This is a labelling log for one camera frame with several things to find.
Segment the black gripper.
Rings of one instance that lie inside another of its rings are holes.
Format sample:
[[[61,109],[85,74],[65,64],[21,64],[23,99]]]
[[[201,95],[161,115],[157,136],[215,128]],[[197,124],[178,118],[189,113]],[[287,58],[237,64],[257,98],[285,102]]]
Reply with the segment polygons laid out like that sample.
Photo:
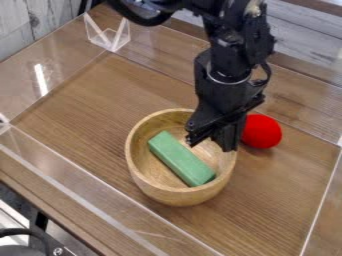
[[[208,50],[193,60],[193,74],[197,106],[184,125],[185,143],[194,147],[209,138],[223,152],[236,151],[247,112],[264,102],[267,79],[251,80],[251,72],[231,82],[213,78]]]

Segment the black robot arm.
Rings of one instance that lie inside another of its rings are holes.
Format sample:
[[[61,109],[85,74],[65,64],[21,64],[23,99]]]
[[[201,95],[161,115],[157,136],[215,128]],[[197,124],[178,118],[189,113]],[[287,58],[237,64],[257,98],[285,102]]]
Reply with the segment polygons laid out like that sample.
[[[184,129],[185,142],[212,140],[224,152],[237,149],[248,111],[264,102],[269,79],[252,79],[252,70],[271,72],[267,58],[275,38],[264,0],[106,0],[130,22],[152,27],[185,9],[201,18],[209,47],[193,60],[197,106]]]

